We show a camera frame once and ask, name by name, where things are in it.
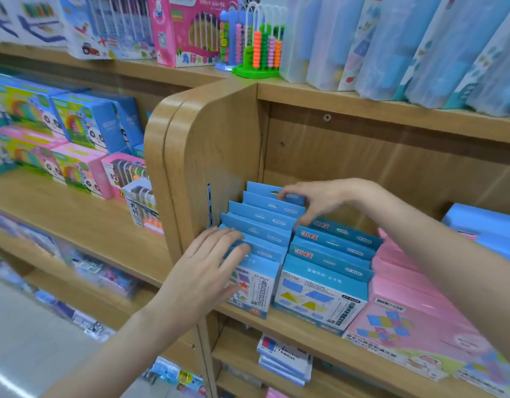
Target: toy car illustration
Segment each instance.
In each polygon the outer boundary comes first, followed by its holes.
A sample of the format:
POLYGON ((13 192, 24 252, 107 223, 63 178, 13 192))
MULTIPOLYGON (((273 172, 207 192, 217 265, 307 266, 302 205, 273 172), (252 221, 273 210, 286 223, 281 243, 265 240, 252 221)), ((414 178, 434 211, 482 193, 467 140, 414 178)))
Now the toy car illustration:
POLYGON ((100 52, 97 49, 91 47, 91 43, 84 43, 82 46, 82 51, 84 54, 94 54, 95 56, 100 55, 100 52))

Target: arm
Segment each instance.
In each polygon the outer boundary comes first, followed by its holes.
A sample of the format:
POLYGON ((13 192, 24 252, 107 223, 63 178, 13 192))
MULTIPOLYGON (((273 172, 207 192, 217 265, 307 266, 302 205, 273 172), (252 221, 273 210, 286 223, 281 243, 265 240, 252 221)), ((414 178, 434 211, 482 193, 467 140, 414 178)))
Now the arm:
POLYGON ((307 226, 347 203, 364 212, 408 254, 431 282, 510 361, 510 261, 362 179, 284 187, 310 202, 298 220, 307 226))
POLYGON ((238 291, 238 286, 227 284, 249 254, 249 246, 236 247, 221 263, 229 247, 240 239, 240 232, 216 227, 199 235, 150 303, 43 397, 121 396, 161 352, 238 291))

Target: hand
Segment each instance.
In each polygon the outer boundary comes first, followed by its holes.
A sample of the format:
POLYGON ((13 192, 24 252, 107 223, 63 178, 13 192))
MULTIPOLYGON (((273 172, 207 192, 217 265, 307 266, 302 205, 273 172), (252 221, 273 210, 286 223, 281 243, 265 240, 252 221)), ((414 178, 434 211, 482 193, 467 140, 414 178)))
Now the hand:
POLYGON ((242 237, 236 230, 213 227, 194 239, 145 308, 159 338, 172 332, 181 336, 238 292, 240 286, 227 284, 233 270, 250 253, 250 246, 241 244, 225 261, 223 258, 242 237))
POLYGON ((353 204, 360 191, 372 184, 363 179, 300 182, 283 187, 277 198, 284 200, 287 194, 305 196, 308 209, 298 219, 296 226, 308 226, 318 216, 334 211, 344 203, 353 204))

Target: left hand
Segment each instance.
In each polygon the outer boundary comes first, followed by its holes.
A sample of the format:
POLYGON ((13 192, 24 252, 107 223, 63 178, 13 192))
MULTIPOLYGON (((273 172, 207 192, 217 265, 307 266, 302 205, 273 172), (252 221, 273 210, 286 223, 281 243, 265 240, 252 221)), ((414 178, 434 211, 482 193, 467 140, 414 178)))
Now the left hand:
POLYGON ((145 308, 159 336, 172 331, 181 336, 238 292, 240 286, 227 284, 233 270, 250 254, 250 246, 241 244, 222 260, 242 238, 239 231, 212 227, 194 239, 145 308))

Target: green abacus base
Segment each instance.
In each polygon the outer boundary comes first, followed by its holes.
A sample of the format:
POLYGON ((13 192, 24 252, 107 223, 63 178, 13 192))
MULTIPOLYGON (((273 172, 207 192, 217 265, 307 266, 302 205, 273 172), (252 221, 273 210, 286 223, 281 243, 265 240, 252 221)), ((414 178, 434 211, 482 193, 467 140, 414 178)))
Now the green abacus base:
POLYGON ((278 78, 278 68, 259 68, 255 69, 251 66, 244 67, 242 64, 233 68, 233 74, 242 78, 261 79, 261 78, 278 78))

